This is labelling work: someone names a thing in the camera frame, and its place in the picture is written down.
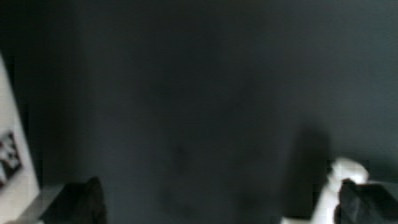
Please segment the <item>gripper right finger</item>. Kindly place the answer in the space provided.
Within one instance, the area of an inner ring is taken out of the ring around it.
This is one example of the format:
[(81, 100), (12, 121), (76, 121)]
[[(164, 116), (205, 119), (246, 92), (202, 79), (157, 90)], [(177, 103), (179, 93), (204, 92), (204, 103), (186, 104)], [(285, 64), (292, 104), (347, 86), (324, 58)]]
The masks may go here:
[(342, 182), (337, 224), (398, 224), (398, 184)]

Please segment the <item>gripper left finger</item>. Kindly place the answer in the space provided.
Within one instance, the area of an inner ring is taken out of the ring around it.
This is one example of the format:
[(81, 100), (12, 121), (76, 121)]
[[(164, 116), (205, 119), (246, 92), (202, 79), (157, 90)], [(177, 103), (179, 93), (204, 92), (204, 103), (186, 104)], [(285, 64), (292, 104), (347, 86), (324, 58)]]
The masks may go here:
[(40, 215), (44, 224), (108, 224), (102, 186), (97, 177), (67, 183)]

